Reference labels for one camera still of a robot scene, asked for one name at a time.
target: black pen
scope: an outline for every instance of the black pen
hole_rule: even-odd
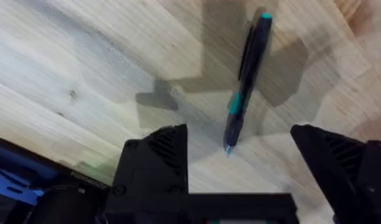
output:
[[[234,101],[227,117],[224,137],[227,156],[230,155],[239,139],[249,98],[254,89],[258,69],[269,41],[271,27],[272,15],[263,13],[256,26],[250,28],[239,70],[240,89],[234,96]]]

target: pen clip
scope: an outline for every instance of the pen clip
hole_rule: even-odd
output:
[[[244,44],[244,49],[242,52],[241,56],[241,64],[240,64],[240,70],[239,70],[239,76],[237,78],[237,81],[240,81],[242,78],[243,70],[247,61],[247,57],[249,55],[249,48],[250,48],[250,43],[252,42],[252,36],[254,34],[254,25],[251,25],[249,31],[248,31],[248,36],[246,39],[246,43]]]

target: wood grain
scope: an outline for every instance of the wood grain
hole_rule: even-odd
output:
[[[227,105],[262,8],[275,27],[227,159]],[[332,211],[291,125],[354,134],[381,111],[377,76],[330,1],[0,1],[0,137],[110,183],[125,140],[187,123],[192,192],[291,192],[303,223]]]

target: blue component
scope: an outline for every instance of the blue component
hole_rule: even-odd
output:
[[[58,172],[46,167],[45,165],[39,164],[32,159],[28,159],[22,155],[16,154],[9,151],[9,149],[2,148],[0,146],[0,159],[4,162],[9,162],[13,166],[22,167],[23,169],[28,168],[35,170],[40,179],[44,181],[51,181]],[[0,169],[6,175],[9,175],[13,179],[23,183],[25,185],[30,185],[29,180],[20,178],[19,176]],[[10,180],[6,179],[0,174],[0,194],[21,202],[25,202],[31,205],[37,204],[37,198],[43,194],[42,190],[27,189],[12,183]]]
[[[262,18],[264,18],[264,19],[271,19],[272,15],[270,13],[264,12],[264,13],[262,13]]]
[[[237,114],[241,108],[241,104],[240,104],[240,101],[242,99],[242,95],[240,95],[240,93],[236,93],[236,95],[234,96],[234,101],[230,107],[230,110],[229,110],[229,114]]]

